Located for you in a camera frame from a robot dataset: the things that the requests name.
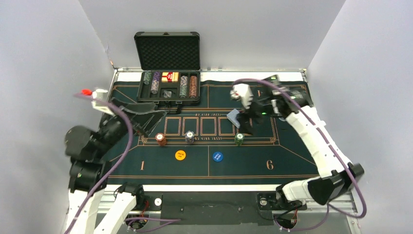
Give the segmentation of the green poker table mat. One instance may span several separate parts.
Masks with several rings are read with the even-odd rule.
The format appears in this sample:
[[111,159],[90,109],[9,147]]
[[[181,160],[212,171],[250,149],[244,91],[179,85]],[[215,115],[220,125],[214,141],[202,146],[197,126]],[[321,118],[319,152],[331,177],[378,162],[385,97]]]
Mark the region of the green poker table mat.
[[[239,132],[226,115],[240,109],[231,100],[231,82],[204,81],[198,105],[185,106],[177,115],[167,114],[148,136],[135,137],[131,149],[109,176],[109,184],[125,182],[143,185],[263,185],[283,184],[318,175],[314,160],[295,131],[275,117],[262,124],[251,123],[254,135]],[[194,143],[186,144],[185,134],[194,132]],[[163,133],[167,143],[159,146],[155,136]],[[182,161],[178,150],[186,152]],[[215,162],[214,152],[224,159]]]

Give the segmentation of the green chip row in case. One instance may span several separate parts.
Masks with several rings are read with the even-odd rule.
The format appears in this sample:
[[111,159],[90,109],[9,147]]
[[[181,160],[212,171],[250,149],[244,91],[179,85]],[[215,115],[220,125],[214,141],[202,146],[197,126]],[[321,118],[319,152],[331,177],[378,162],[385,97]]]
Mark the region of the green chip row in case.
[[143,78],[143,83],[145,85],[149,85],[152,79],[152,72],[145,72],[144,73],[144,78]]

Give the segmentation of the orange poker chip stack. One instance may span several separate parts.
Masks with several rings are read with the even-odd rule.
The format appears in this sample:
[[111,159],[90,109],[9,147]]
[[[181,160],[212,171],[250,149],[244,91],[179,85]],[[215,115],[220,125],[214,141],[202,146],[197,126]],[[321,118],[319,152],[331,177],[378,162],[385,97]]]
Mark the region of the orange poker chip stack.
[[167,143],[166,137],[163,133],[157,133],[155,139],[159,146],[165,146]]

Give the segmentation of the blue chip row in case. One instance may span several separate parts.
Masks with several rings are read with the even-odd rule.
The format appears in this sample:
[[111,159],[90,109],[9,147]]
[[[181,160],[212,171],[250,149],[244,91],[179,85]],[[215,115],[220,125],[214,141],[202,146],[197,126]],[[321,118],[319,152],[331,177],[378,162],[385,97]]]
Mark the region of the blue chip row in case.
[[186,98],[188,95],[188,77],[181,76],[180,77],[180,87],[179,87],[179,97]]

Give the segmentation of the yellow big blind button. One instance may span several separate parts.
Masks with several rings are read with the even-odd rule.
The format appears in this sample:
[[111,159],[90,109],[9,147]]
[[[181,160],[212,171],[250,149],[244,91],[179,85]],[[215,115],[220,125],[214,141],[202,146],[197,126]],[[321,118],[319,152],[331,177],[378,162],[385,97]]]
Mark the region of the yellow big blind button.
[[178,150],[178,151],[175,153],[175,159],[176,159],[176,160],[182,161],[182,160],[184,160],[185,158],[186,158],[186,152],[185,152],[185,151],[183,151],[183,150]]

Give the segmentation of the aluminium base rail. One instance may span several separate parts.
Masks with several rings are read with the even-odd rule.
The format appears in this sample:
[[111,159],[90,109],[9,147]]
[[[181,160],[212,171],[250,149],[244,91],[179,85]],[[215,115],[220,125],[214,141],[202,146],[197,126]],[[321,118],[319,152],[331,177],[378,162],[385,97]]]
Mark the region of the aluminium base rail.
[[280,213],[275,185],[110,185],[90,195],[69,192],[68,234],[115,234],[135,215],[164,215],[163,222],[230,225],[252,221],[252,212]]

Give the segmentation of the clear bag in case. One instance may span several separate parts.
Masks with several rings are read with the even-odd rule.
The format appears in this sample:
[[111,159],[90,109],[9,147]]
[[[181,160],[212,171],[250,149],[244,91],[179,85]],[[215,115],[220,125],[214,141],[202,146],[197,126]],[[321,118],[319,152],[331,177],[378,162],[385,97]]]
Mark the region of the clear bag in case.
[[172,97],[172,91],[164,91],[163,92],[163,97],[164,98],[171,98]]

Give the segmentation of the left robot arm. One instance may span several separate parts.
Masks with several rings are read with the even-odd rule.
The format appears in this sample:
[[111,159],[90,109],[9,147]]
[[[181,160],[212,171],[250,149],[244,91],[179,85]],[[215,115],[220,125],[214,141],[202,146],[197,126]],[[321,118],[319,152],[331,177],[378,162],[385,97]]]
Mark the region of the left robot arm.
[[[103,112],[106,118],[99,129],[77,125],[65,135],[65,155],[70,158],[69,208],[65,233],[80,234],[95,232],[97,207],[106,188],[109,176],[128,155],[136,136],[147,137],[166,115],[156,110],[153,103],[130,104],[115,98],[110,102],[92,96],[89,99],[94,109]],[[103,156],[124,136],[128,137],[120,159],[112,165]]]

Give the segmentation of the orange chip row in case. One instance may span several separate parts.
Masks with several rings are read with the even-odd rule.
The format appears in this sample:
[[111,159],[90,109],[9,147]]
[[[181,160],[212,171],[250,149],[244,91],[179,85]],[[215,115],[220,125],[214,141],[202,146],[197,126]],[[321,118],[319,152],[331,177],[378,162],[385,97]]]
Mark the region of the orange chip row in case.
[[189,82],[189,97],[190,98],[197,97],[197,82],[198,82],[198,78],[196,76],[190,76],[190,82]]

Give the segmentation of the purple chip row in case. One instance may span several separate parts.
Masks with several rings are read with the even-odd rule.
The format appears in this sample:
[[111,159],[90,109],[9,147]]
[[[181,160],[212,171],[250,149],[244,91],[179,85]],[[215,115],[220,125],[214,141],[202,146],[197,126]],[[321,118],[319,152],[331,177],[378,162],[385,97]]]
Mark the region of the purple chip row in case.
[[160,78],[161,78],[160,72],[153,73],[152,83],[151,83],[151,88],[150,88],[150,91],[152,94],[158,93]]

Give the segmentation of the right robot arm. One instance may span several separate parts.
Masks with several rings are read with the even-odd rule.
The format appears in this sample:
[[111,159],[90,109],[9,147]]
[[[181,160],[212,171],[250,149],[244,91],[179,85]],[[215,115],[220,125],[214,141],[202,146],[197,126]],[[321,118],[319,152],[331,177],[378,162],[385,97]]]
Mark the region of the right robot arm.
[[366,202],[358,186],[363,167],[344,155],[318,116],[311,97],[282,85],[277,76],[266,79],[242,78],[233,82],[232,99],[240,100],[244,114],[258,117],[263,107],[271,106],[298,134],[315,162],[318,176],[282,184],[276,188],[275,202],[284,210],[295,210],[311,199],[319,205],[339,209],[330,202],[355,189],[366,212]]

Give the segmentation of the green poker chip stack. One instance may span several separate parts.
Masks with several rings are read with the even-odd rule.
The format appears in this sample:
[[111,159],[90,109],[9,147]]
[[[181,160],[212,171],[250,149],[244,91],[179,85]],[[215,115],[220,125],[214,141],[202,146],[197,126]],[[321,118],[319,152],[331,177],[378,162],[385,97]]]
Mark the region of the green poker chip stack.
[[240,146],[240,145],[243,144],[243,142],[244,142],[244,134],[243,133],[237,133],[234,137],[234,143],[237,146]]

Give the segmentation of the blue playing card deck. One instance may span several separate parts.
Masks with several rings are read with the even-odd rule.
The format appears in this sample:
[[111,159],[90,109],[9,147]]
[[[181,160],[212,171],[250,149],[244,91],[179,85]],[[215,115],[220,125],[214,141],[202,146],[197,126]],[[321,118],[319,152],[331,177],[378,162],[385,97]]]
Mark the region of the blue playing card deck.
[[240,123],[239,123],[239,121],[237,120],[237,115],[239,114],[240,112],[239,112],[239,110],[237,110],[237,109],[233,109],[233,110],[231,110],[227,115],[226,115],[226,118],[237,128],[237,129],[239,129],[240,128]]

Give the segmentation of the black poker chip case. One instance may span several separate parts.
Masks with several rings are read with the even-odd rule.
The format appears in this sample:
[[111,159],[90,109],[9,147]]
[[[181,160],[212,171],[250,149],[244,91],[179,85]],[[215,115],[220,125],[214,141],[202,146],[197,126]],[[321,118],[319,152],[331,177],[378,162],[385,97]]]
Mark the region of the black poker chip case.
[[[170,115],[177,115],[184,106],[200,102],[200,34],[197,32],[137,32],[134,35],[139,62],[142,69],[140,87],[136,96],[138,102],[153,102],[156,108],[164,108]],[[157,94],[143,83],[144,73],[179,72],[188,77],[188,95],[179,97],[180,77],[177,82],[162,82],[160,78]],[[197,97],[189,97],[190,76],[196,76]],[[172,91],[171,98],[164,98],[164,91]]]

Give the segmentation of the blue small blind button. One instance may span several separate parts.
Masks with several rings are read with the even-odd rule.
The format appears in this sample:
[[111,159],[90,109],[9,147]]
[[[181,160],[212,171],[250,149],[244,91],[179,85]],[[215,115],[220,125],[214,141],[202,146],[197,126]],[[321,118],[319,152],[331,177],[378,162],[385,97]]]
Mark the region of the blue small blind button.
[[224,159],[224,155],[221,152],[214,152],[212,155],[212,159],[215,162],[221,162]]

